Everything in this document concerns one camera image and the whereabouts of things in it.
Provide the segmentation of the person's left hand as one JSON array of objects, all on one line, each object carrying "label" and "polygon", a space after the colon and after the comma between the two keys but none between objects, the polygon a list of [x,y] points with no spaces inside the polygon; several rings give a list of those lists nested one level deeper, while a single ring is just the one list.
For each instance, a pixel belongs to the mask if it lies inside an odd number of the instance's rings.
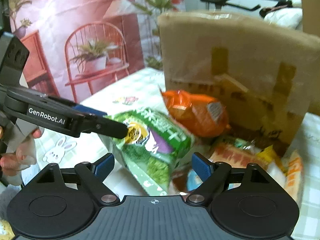
[{"label": "person's left hand", "polygon": [[15,152],[1,153],[1,181],[8,185],[20,186],[23,183],[21,172],[37,163],[35,139],[43,134],[43,128],[32,131],[17,147]]}]

